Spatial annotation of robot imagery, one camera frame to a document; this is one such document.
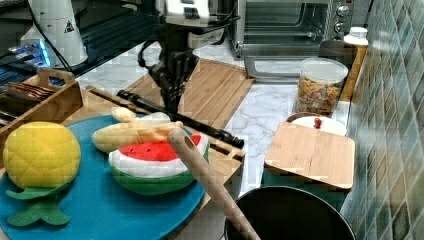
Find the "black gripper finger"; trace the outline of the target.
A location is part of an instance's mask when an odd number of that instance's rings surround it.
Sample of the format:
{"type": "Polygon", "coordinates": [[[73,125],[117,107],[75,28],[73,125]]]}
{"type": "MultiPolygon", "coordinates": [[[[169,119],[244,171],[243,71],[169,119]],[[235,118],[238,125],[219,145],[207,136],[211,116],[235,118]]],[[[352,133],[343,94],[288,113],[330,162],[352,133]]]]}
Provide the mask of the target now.
{"type": "Polygon", "coordinates": [[[173,94],[174,94],[174,99],[173,99],[173,110],[175,113],[178,112],[178,107],[181,101],[181,98],[185,92],[185,81],[180,81],[178,83],[175,84],[175,86],[173,87],[173,94]]]}
{"type": "Polygon", "coordinates": [[[171,109],[171,98],[170,93],[172,90],[172,85],[168,82],[166,78],[160,79],[160,88],[161,88],[161,96],[163,98],[165,109],[170,110],[171,109]]]}

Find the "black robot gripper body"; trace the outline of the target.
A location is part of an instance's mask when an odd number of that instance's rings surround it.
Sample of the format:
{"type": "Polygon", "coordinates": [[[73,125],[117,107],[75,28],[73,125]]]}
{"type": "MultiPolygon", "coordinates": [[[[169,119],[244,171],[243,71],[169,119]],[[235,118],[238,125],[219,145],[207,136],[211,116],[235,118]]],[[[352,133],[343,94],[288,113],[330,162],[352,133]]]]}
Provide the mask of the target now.
{"type": "Polygon", "coordinates": [[[188,29],[177,25],[158,25],[154,41],[161,47],[159,62],[149,72],[161,88],[182,86],[191,76],[199,58],[188,47],[188,29]]]}

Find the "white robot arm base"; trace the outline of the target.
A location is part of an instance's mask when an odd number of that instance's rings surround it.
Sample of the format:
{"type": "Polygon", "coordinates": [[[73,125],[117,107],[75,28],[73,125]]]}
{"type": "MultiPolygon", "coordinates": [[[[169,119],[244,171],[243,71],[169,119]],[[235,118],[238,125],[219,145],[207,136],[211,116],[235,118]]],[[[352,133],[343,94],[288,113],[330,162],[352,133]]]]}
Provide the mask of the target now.
{"type": "Polygon", "coordinates": [[[49,67],[70,67],[87,60],[71,0],[27,0],[33,26],[21,37],[21,42],[44,41],[49,67]]]}

